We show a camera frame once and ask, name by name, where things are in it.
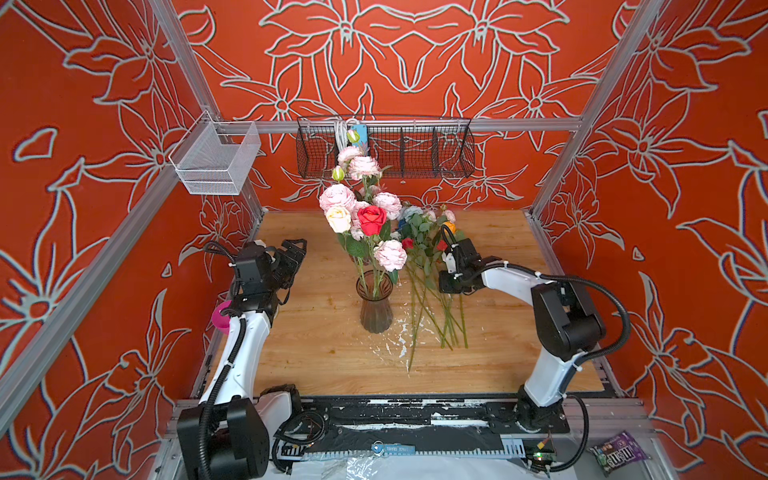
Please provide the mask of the pale pink flower stem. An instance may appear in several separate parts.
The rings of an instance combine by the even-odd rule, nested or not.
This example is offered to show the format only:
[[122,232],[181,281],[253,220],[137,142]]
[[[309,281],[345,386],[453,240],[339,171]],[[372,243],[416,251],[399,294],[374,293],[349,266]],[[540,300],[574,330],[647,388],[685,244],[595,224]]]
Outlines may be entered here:
[[353,210],[357,200],[353,191],[343,183],[345,171],[341,166],[332,170],[334,184],[319,198],[319,206],[334,233],[343,234],[352,228]]

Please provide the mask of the brown glass vase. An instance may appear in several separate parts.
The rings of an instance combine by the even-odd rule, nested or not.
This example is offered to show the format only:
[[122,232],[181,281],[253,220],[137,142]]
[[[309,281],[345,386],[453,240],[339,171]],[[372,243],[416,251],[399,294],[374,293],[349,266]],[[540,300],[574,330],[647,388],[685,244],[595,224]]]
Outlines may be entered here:
[[387,275],[384,275],[374,294],[375,274],[367,271],[362,279],[356,282],[356,292],[361,299],[360,323],[362,327],[373,334],[380,334],[388,330],[393,322],[393,311],[389,297],[393,291],[393,284]]

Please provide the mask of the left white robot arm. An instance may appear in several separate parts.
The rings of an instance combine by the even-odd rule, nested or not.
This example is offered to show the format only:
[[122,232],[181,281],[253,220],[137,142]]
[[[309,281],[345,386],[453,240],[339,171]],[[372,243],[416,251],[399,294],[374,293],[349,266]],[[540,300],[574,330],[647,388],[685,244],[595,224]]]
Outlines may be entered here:
[[222,255],[234,270],[230,303],[221,313],[228,337],[212,382],[197,406],[183,410],[177,435],[190,479],[255,479],[265,475],[278,427],[298,407],[288,388],[262,398],[254,393],[261,351],[280,306],[307,253],[304,239],[278,247],[249,243],[238,253],[209,241],[205,252]]

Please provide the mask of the pink peony stem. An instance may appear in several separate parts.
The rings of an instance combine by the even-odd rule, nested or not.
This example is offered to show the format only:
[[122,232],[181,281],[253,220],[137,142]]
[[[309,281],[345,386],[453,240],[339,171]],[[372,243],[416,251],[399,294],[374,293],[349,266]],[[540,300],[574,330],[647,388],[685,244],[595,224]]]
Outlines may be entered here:
[[372,258],[373,296],[379,299],[384,295],[385,284],[391,287],[397,284],[399,271],[406,265],[408,255],[400,241],[387,240],[373,247]]

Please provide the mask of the red rose stem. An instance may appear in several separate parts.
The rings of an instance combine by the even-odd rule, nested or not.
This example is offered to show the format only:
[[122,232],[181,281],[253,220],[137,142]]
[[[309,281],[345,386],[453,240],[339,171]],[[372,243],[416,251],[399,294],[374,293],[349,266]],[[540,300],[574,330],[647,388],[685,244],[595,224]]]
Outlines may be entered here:
[[375,258],[374,250],[381,241],[380,234],[389,219],[384,209],[374,205],[359,209],[356,219],[357,224],[344,234],[344,248],[357,266],[364,292],[378,300],[385,271]]

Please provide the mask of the peach rose stem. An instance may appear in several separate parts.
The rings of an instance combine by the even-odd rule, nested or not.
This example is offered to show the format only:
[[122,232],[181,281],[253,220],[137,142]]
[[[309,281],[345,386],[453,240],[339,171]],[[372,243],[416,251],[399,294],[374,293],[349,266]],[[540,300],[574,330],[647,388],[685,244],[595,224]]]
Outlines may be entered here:
[[351,257],[363,292],[371,298],[377,297],[380,293],[380,281],[372,266],[372,247],[370,242],[364,239],[362,230],[353,227],[351,211],[343,206],[333,206],[325,211],[325,218],[343,250]]

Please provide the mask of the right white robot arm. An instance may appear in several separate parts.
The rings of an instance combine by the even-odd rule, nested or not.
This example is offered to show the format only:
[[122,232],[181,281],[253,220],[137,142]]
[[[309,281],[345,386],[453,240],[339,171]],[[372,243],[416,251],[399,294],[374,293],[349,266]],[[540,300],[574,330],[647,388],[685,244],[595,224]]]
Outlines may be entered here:
[[[438,276],[442,293],[470,295],[487,288],[515,297],[533,309],[541,350],[531,375],[518,391],[515,406],[515,422],[526,432],[535,433],[550,425],[584,363],[616,352],[630,338],[627,309],[616,295],[595,282],[545,274],[495,256],[483,257],[470,239],[459,240],[447,228],[441,230],[438,249],[445,263]],[[606,327],[587,289],[603,294],[621,319],[619,337],[602,348],[598,343],[606,336]]]

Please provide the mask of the pink carnation stem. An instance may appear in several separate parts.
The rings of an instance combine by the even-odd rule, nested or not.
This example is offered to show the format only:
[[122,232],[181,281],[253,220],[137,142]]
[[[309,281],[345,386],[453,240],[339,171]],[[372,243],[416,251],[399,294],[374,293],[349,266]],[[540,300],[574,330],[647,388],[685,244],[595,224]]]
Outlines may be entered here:
[[383,209],[389,220],[398,220],[403,208],[399,197],[389,192],[377,193],[373,197],[373,204]]

